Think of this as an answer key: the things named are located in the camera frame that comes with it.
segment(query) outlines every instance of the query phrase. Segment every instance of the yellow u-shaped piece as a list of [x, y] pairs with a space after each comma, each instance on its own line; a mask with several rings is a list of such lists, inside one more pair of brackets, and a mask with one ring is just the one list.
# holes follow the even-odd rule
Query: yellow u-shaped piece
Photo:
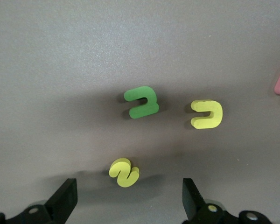
[[109, 170], [109, 176], [117, 177], [117, 184], [123, 188], [136, 183], [139, 175], [138, 167], [131, 168], [131, 162], [126, 158], [115, 160]]
[[196, 129], [217, 127], [223, 118], [221, 104], [211, 99], [194, 100], [191, 103], [192, 110], [196, 112], [210, 112], [208, 117], [197, 117], [191, 120], [191, 125]]

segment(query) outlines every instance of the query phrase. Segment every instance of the gray surface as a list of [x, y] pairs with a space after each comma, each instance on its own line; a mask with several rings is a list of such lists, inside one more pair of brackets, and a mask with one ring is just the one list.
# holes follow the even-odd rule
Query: gray surface
[[[192, 177], [231, 214], [280, 224], [279, 73], [280, 0], [0, 0], [0, 211], [76, 177], [69, 224], [179, 224]], [[127, 119], [141, 85], [161, 112]], [[195, 130], [188, 106], [208, 98], [223, 121]], [[107, 175], [120, 157], [141, 171], [128, 189]]]

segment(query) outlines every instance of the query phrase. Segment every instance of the green u-shaped piece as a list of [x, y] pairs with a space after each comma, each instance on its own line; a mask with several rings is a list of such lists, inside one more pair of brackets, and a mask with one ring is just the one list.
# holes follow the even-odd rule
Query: green u-shaped piece
[[134, 101], [142, 98], [147, 99], [147, 103], [135, 106], [130, 109], [129, 114], [133, 119], [142, 118], [159, 111], [159, 105], [157, 104], [157, 95], [149, 86], [141, 86], [135, 89], [128, 90], [125, 92], [124, 98], [126, 101]]

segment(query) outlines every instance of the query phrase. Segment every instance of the gray table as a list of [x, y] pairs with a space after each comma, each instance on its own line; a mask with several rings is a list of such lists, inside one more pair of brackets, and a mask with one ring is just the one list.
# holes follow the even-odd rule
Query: gray table
[[[280, 224], [279, 73], [280, 0], [0, 0], [0, 211], [75, 177], [69, 224], [179, 224], [191, 177]], [[143, 85], [160, 112], [128, 119]], [[197, 99], [221, 103], [220, 126], [189, 126]], [[127, 189], [107, 174], [120, 157], [141, 172]]]

